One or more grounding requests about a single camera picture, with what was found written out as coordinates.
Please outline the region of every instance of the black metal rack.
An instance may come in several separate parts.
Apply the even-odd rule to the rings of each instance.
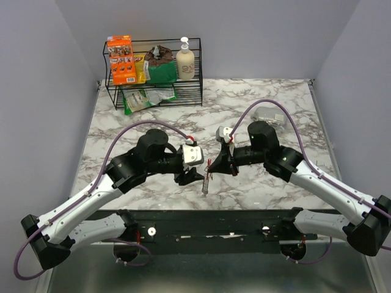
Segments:
[[[132,40],[132,47],[134,54],[147,53],[153,46],[162,45],[171,49],[174,55],[175,65],[177,64],[177,52],[180,50],[180,38],[170,38],[163,40]],[[189,38],[189,49],[194,53],[195,61],[195,75],[189,81],[182,81],[177,79],[172,86],[175,88],[177,99],[173,101],[162,101],[159,106],[202,106],[202,47],[200,38]],[[112,72],[110,68],[110,61],[108,53],[107,42],[104,44],[103,57],[106,66],[105,86],[111,98],[115,109],[123,109],[123,93],[121,89],[150,89],[160,88],[159,84],[125,84],[114,85],[112,83]]]

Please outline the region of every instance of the gray floor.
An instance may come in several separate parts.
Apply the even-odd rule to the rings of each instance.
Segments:
[[[305,259],[321,255],[326,244],[309,244]],[[156,256],[147,267],[114,262],[112,245],[74,252],[54,269],[49,292],[254,293],[376,292],[365,257],[344,243],[315,265],[300,266],[282,255]]]

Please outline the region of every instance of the robotic arm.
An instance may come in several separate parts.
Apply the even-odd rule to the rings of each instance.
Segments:
[[[368,256],[378,253],[391,230],[391,223],[387,217],[364,205],[363,201],[373,203],[389,214],[391,201],[387,197],[373,198],[327,175],[310,161],[312,166],[309,166],[303,154],[279,144],[275,130],[267,122],[253,122],[247,130],[250,146],[239,148],[235,148],[234,138],[230,137],[232,128],[221,126],[217,130],[216,140],[221,143],[221,152],[209,167],[209,173],[236,176],[239,166],[263,163],[266,171],[273,176],[308,190],[341,213],[335,215],[296,209],[296,216],[288,220],[299,232],[336,237]],[[349,197],[335,185],[356,194],[361,200]]]
[[[197,142],[187,142],[189,144],[183,144],[176,150],[168,140],[164,131],[148,130],[140,137],[136,147],[111,160],[92,192],[88,193],[96,178],[56,209],[40,217],[28,215],[21,221],[28,237],[43,225],[47,226],[30,242],[43,269],[57,266],[82,246],[131,232],[137,224],[127,210],[117,211],[100,220],[85,219],[104,204],[144,183],[148,176],[171,173],[180,186],[203,179],[196,168],[192,168],[203,163],[202,149]],[[69,208],[58,219],[48,222]]]

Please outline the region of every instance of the marble surface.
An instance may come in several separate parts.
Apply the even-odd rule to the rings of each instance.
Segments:
[[[126,126],[135,121],[158,119],[171,123],[196,138],[205,158],[214,159],[220,146],[214,135],[220,125],[233,127],[246,108],[260,98],[274,99],[285,106],[300,130],[309,158],[320,168],[334,175],[324,134],[306,81],[259,79],[205,79],[203,107],[154,107],[125,116],[115,110],[106,89],[100,90],[91,122],[73,195],[98,174],[111,141]],[[262,106],[274,107],[264,103]],[[249,143],[248,115],[236,132],[238,146]],[[151,126],[139,126],[119,140],[112,156],[127,152]],[[183,143],[171,130],[169,142],[175,147]],[[280,144],[299,150],[293,128],[278,132]],[[199,167],[203,174],[205,164]],[[289,209],[329,208],[309,192],[269,175],[262,165],[239,168],[239,175],[214,174],[209,194],[201,193],[202,182],[180,187],[173,175],[155,175],[127,194],[106,204],[103,209]]]

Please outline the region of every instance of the soap dispenser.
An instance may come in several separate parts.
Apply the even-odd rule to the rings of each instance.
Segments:
[[[189,50],[189,39],[181,38],[181,51],[177,53],[178,76],[184,81],[194,77],[194,53]]]

